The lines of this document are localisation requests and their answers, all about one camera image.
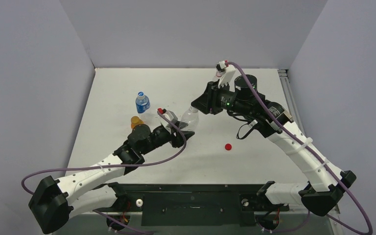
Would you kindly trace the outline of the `clear plastic bottle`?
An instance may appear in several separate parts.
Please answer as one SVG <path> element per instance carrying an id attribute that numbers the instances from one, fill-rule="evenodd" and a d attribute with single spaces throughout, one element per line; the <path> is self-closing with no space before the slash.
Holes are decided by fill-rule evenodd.
<path id="1" fill-rule="evenodd" d="M 179 128 L 181 131 L 195 131 L 199 123 L 199 110 L 190 106 L 182 115 Z"/>

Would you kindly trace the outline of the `orange juice bottle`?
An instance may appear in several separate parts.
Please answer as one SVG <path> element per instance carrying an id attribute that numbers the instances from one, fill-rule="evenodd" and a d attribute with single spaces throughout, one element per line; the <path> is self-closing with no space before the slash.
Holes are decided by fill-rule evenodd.
<path id="1" fill-rule="evenodd" d="M 139 116 L 131 117 L 130 121 L 131 121 L 131 129 L 134 129 L 138 125 L 144 124 L 143 120 L 141 120 Z"/>

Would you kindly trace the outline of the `blue label water bottle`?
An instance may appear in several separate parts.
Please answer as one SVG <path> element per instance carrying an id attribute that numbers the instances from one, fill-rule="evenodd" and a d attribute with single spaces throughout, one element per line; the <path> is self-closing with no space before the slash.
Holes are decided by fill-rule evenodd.
<path id="1" fill-rule="evenodd" d="M 144 97 L 136 97 L 135 100 L 136 109 L 138 114 L 145 113 L 150 108 L 150 99 L 147 95 Z"/>

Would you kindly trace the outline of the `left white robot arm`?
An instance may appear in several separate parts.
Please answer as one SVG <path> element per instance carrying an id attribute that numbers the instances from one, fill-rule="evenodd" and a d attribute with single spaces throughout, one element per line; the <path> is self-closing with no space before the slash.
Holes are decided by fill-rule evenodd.
<path id="1" fill-rule="evenodd" d="M 183 147 L 194 135 L 194 131 L 178 132 L 172 126 L 151 130 L 146 124 L 137 125 L 123 145 L 100 162 L 58 179 L 43 178 L 28 206 L 44 234 L 57 231 L 70 218 L 85 212 L 108 207 L 119 211 L 127 198 L 108 181 L 135 170 L 145 162 L 145 154 L 167 143 Z"/>

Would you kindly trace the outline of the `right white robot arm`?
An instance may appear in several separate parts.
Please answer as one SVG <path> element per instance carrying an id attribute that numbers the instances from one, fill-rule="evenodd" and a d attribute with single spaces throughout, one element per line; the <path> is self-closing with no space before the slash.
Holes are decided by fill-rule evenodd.
<path id="1" fill-rule="evenodd" d="M 208 82 L 203 94 L 191 102 L 192 107 L 206 115 L 227 111 L 232 117 L 244 117 L 251 131 L 259 131 L 264 138 L 279 147 L 307 177 L 307 183 L 267 182 L 256 196 L 261 208 L 292 204 L 304 206 L 317 216 L 327 215 L 343 197 L 343 186 L 349 188 L 356 180 L 356 175 L 329 162 L 316 150 L 312 140 L 304 135 L 282 105 L 267 100 L 264 94 L 259 93 L 268 109 L 266 112 L 254 97 L 257 78 L 250 74 L 247 78 L 252 90 L 242 76 L 234 80 L 234 91 L 230 91 L 229 85 L 218 87 L 218 81 Z"/>

